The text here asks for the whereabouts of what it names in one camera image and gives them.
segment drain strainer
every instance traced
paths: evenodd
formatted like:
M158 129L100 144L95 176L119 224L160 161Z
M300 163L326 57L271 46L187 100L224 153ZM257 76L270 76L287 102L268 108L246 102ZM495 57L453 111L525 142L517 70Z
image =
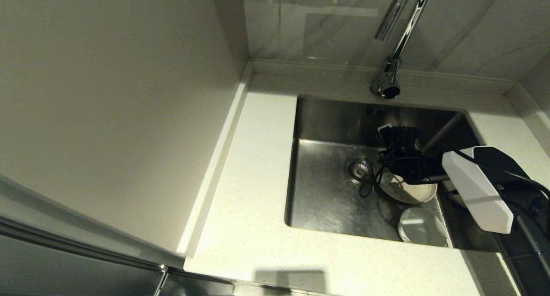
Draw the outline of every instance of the drain strainer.
M345 163L344 172L353 183L369 182L373 178L373 165L364 157L354 157Z

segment sink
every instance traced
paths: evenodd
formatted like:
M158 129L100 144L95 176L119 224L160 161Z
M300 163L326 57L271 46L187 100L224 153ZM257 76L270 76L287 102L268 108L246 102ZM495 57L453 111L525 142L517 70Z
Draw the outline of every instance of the sink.
M449 247L498 251L493 234L481 230L469 212L452 201L450 181L439 183L436 197L423 204L399 202L380 188L366 198L359 196L363 182L350 176L349 162L367 165L359 172L372 170L379 151L385 148L375 133L387 123L418 128L416 145L425 155L438 153L443 143L458 149L480 144L460 112L298 98L285 223L401 241L397 233L401 214L419 207L442 220Z

